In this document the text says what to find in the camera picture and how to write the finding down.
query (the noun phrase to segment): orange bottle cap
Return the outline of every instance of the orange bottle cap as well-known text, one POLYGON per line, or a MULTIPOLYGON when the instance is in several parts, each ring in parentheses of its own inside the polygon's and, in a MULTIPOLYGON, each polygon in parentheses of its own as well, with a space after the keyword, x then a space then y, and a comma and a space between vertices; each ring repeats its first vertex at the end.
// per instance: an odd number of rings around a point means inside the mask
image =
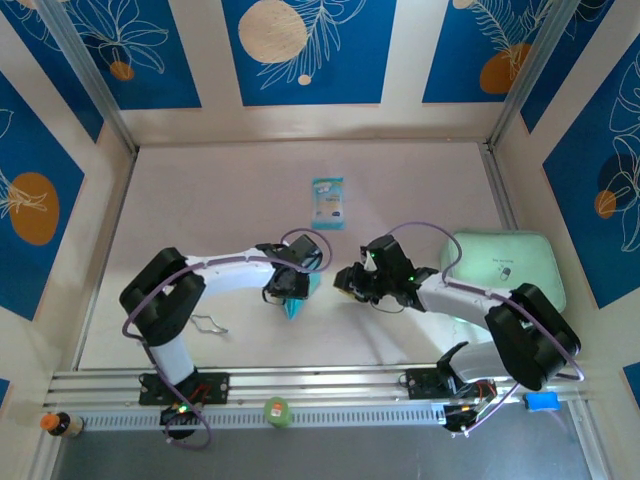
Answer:
POLYGON ((40 428, 43 430, 53 430, 60 425, 60 417, 55 413, 47 413, 42 420, 40 420, 40 428))

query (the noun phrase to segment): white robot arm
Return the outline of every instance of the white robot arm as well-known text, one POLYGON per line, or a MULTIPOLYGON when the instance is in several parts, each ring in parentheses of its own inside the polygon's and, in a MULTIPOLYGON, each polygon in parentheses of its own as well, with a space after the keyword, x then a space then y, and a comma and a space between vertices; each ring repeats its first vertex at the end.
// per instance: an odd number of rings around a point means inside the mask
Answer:
POLYGON ((322 251, 307 235, 301 235, 291 245, 262 244, 216 257, 184 257, 175 248, 166 248, 124 289, 120 304, 135 317, 131 320, 140 331, 151 360, 171 385, 179 385, 196 372, 182 330, 201 298, 260 288, 271 297, 304 299, 309 292, 309 269, 321 262, 322 251), (184 274, 149 301, 147 297, 154 289, 181 271, 184 274))
POLYGON ((452 315, 491 333, 493 342, 458 344, 438 362, 438 381, 451 395, 495 377, 540 390, 580 350, 576 334, 534 285, 508 291, 449 280, 437 270, 415 268, 392 235, 360 253, 361 262, 338 272, 336 288, 373 304, 391 295, 404 307, 452 315))

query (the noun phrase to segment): blue block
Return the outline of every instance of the blue block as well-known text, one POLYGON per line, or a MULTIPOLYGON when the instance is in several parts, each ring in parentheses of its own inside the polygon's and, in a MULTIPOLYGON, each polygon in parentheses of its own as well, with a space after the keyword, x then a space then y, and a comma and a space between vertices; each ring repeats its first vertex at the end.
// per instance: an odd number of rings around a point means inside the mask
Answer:
POLYGON ((545 410, 560 410, 558 394, 554 392, 525 393, 524 406, 530 412, 540 412, 545 410))

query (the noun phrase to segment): cable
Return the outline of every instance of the cable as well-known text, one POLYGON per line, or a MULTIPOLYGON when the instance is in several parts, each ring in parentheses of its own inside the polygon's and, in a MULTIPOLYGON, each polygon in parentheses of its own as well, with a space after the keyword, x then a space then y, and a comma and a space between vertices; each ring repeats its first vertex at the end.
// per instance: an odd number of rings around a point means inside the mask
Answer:
MULTIPOLYGON (((451 241, 455 244, 457 250, 458 250, 458 256, 456 257, 456 259, 451 262, 450 265, 448 265, 443 271, 442 271, 442 281, 450 287, 453 288, 457 288, 458 290, 463 290, 463 291, 467 291, 467 292, 471 292, 471 293, 475 293, 477 295, 482 295, 483 297, 487 297, 491 300, 498 300, 500 302, 503 302, 505 304, 507 304, 509 307, 513 308, 514 310, 516 310, 518 313, 520 313, 525 319, 527 319, 527 321, 529 321, 540 333, 542 333, 542 335, 544 335, 550 342, 551 344, 555 347, 555 349, 558 351, 558 353, 560 353, 560 355, 562 355, 562 357, 567 361, 567 363, 569 365, 571 365, 571 367, 575 370, 576 375, 570 375, 570 374, 566 374, 566 373, 558 373, 556 376, 560 377, 560 378, 565 378, 568 380, 575 380, 578 382, 582 382, 585 379, 585 374, 584 371, 582 370, 582 368, 580 368, 580 366, 577 364, 577 362, 573 359, 573 357, 571 356, 571 354, 562 346, 562 344, 560 342, 558 342, 558 340, 556 340, 556 338, 551 334, 551 332, 549 332, 533 315, 531 315, 527 310, 524 309, 524 307, 522 307, 521 305, 519 305, 518 303, 514 302, 513 300, 511 300, 510 298, 506 298, 503 295, 491 292, 490 290, 484 290, 482 288, 478 288, 478 287, 474 287, 471 285, 463 285, 460 283, 456 283, 456 282, 452 282, 451 280, 448 279, 448 275, 449 272, 451 271, 451 269, 453 267, 455 267, 458 263, 460 263, 460 260, 462 260, 462 245, 460 245, 460 242, 453 236, 453 234, 451 232, 449 232, 448 230, 435 225, 433 223, 429 223, 429 222, 420 222, 420 221, 415 221, 415 222, 405 222, 402 223, 400 225, 398 225, 397 227, 391 229, 391 231, 389 231, 387 233, 387 235, 391 235, 393 232, 406 227, 406 226, 410 226, 410 225, 421 225, 421 226, 426 226, 429 228, 433 228, 435 230, 438 230, 442 233, 444 233, 447 237, 449 237, 449 239, 451 239, 451 241)), ((509 390, 509 392, 507 392, 507 394, 502 397, 502 399, 500 399, 500 401, 496 404, 496 406, 494 408, 492 408, 484 417, 482 417, 480 420, 476 420, 476 422, 471 425, 468 429, 465 430, 464 435, 468 435, 469 433, 471 433, 473 430, 475 430, 477 427, 479 427, 485 420, 487 420, 489 417, 491 417, 506 401, 507 399, 513 395, 515 393, 515 391, 518 389, 518 387, 520 386, 519 383, 516 383, 513 388, 511 390, 509 390)))
POLYGON ((247 263, 261 262, 261 263, 270 263, 270 264, 277 263, 277 264, 280 264, 280 265, 285 265, 287 267, 293 268, 293 269, 295 269, 295 270, 297 270, 299 272, 302 272, 302 273, 319 273, 319 272, 323 272, 327 268, 329 268, 329 266, 331 265, 331 262, 333 261, 333 249, 331 248, 331 244, 325 238, 325 236, 322 235, 319 232, 314 231, 314 230, 301 228, 301 229, 291 230, 290 232, 287 232, 284 237, 287 237, 288 235, 290 235, 292 233, 295 233, 297 231, 309 231, 309 232, 315 233, 316 235, 318 235, 327 244, 327 248, 328 248, 328 251, 329 251, 329 259, 327 260, 327 263, 325 264, 324 267, 318 268, 318 269, 309 269, 309 268, 304 268, 304 267, 301 267, 299 265, 296 265, 295 263, 287 262, 286 260, 281 260, 279 258, 270 258, 270 257, 240 256, 240 255, 238 255, 238 256, 235 256, 235 257, 214 258, 212 260, 209 260, 206 263, 205 262, 199 262, 199 263, 196 263, 196 264, 193 264, 193 265, 188 265, 188 266, 180 269, 179 271, 169 275, 162 282, 160 282, 160 284, 158 284, 146 297, 144 297, 144 299, 136 306, 136 308, 133 309, 131 314, 125 320, 124 324, 122 325, 122 335, 124 335, 127 338, 138 340, 140 342, 140 344, 142 345, 142 348, 144 349, 144 352, 146 353, 147 357, 151 361, 151 364, 153 365, 153 368, 158 373, 158 378, 162 381, 162 383, 164 383, 167 386, 167 388, 171 391, 171 393, 173 393, 176 397, 178 397, 180 399, 180 401, 182 401, 185 405, 187 405, 187 407, 189 407, 189 409, 193 412, 193 414, 196 416, 196 418, 204 425, 204 427, 205 427, 205 429, 207 431, 207 440, 203 444, 190 445, 190 444, 186 444, 186 443, 177 443, 177 442, 175 442, 175 440, 173 438, 171 438, 169 436, 169 425, 170 425, 171 422, 168 422, 165 425, 165 436, 166 436, 167 443, 169 443, 171 445, 175 445, 175 446, 180 447, 180 448, 187 449, 187 450, 202 450, 202 449, 208 447, 209 444, 211 443, 211 440, 213 439, 213 431, 211 430, 211 425, 209 424, 209 422, 207 421, 207 419, 205 418, 203 413, 199 409, 197 409, 189 401, 188 398, 186 398, 182 393, 180 393, 180 391, 177 388, 175 388, 171 384, 169 379, 166 377, 165 373, 156 364, 156 361, 153 358, 153 354, 151 353, 151 350, 149 349, 149 345, 145 341, 144 337, 142 337, 141 335, 136 335, 134 333, 130 333, 129 332, 129 327, 131 326, 132 323, 134 323, 134 321, 136 320, 138 315, 140 315, 140 312, 142 312, 142 310, 144 310, 147 307, 147 305, 149 305, 149 303, 151 303, 151 301, 162 290, 164 290, 167 286, 171 285, 176 279, 182 277, 183 275, 186 275, 187 273, 194 272, 196 270, 201 270, 203 268, 208 268, 208 267, 213 267, 213 266, 218 266, 218 265, 227 265, 229 263, 244 263, 244 262, 247 262, 247 263))
POLYGON ((392 228, 387 233, 387 235, 391 235, 393 232, 395 232, 397 230, 400 230, 401 228, 409 227, 409 226, 422 226, 422 227, 433 228, 435 230, 438 230, 441 233, 444 233, 455 244, 456 248, 458 249, 458 257, 453 262, 451 262, 451 265, 449 265, 447 268, 445 268, 442 271, 442 278, 443 279, 446 278, 449 275, 449 272, 451 271, 451 269, 453 267, 455 267, 458 263, 460 263, 460 260, 462 260, 462 245, 460 245, 460 242, 458 241, 458 239, 456 237, 454 237, 453 234, 451 232, 449 232, 448 230, 446 230, 445 228, 442 228, 441 226, 436 225, 434 223, 430 223, 430 222, 405 222, 405 223, 401 223, 397 227, 392 228))
POLYGON ((371 302, 369 304, 373 307, 374 310, 378 310, 379 312, 382 312, 382 313, 390 313, 391 315, 397 315, 398 313, 404 312, 404 307, 402 307, 400 310, 396 310, 395 312, 392 312, 391 310, 385 310, 383 308, 378 308, 371 302))
POLYGON ((452 435, 454 437, 457 437, 459 435, 464 435, 465 437, 468 436, 471 432, 473 432, 476 428, 478 428, 480 425, 482 425, 489 417, 491 417, 491 415, 493 415, 494 413, 496 413, 500 407, 502 405, 504 405, 504 403, 509 400, 509 398, 516 393, 516 390, 518 389, 518 387, 520 387, 519 383, 516 383, 513 387, 511 387, 511 390, 509 390, 504 397, 502 397, 500 399, 500 401, 496 404, 495 407, 493 407, 491 410, 489 410, 489 412, 482 417, 480 420, 476 420, 475 423, 473 425, 471 425, 469 428, 467 428, 464 432, 455 432, 452 433, 452 435))

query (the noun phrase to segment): beige circle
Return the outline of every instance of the beige circle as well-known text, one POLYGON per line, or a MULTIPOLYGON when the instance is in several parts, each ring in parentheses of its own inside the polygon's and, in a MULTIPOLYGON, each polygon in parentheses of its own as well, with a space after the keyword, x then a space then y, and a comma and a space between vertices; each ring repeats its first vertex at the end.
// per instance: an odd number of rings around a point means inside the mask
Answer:
POLYGON ((306 87, 307 85, 311 84, 311 77, 309 75, 300 75, 298 77, 298 83, 303 87, 306 87))
POLYGON ((262 63, 291 60, 307 44, 304 20, 281 0, 253 4, 240 19, 238 34, 249 56, 262 63))
POLYGON ((469 8, 474 3, 476 3, 476 0, 453 0, 453 6, 459 10, 469 8))
MULTIPOLYGON (((27 8, 34 10, 36 6, 33 4, 33 0, 16 0, 18 3, 24 5, 27 8)), ((68 2, 69 0, 58 0, 58 2, 68 2)))

